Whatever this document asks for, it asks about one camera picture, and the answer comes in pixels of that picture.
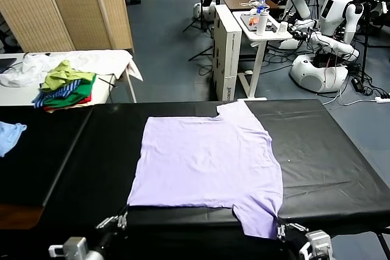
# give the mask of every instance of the white cloth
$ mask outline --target white cloth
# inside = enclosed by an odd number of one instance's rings
[[[63,54],[27,55],[23,63],[0,74],[0,84],[20,88],[44,82],[48,72],[62,61],[69,60],[72,68],[99,75],[114,74],[118,79],[126,66],[130,75],[143,80],[133,57],[125,50],[71,51]]]

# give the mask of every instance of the light blue cloth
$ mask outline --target light blue cloth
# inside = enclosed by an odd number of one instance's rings
[[[13,149],[26,128],[26,125],[20,123],[8,124],[0,121],[0,156],[2,158]]]

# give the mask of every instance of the black tabletop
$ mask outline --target black tabletop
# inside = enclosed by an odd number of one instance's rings
[[[56,111],[0,107],[0,121],[27,125],[0,158],[0,204],[44,206],[92,108]]]
[[[149,116],[216,116],[220,102],[97,105],[39,226],[95,226],[127,200]],[[390,190],[318,100],[247,102],[282,167],[282,220],[389,225]],[[131,208],[132,227],[239,226],[230,209]]]

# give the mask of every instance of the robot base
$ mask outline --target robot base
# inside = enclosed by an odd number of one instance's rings
[[[314,93],[330,93],[340,90],[347,77],[344,66],[317,68],[311,63],[314,54],[298,56],[290,70],[291,78],[302,88]]]

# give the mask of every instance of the t-shirt sleeve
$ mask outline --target t-shirt sleeve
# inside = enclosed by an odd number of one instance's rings
[[[230,124],[265,132],[260,121],[249,110],[243,100],[217,106],[217,112],[221,115],[223,120]]]

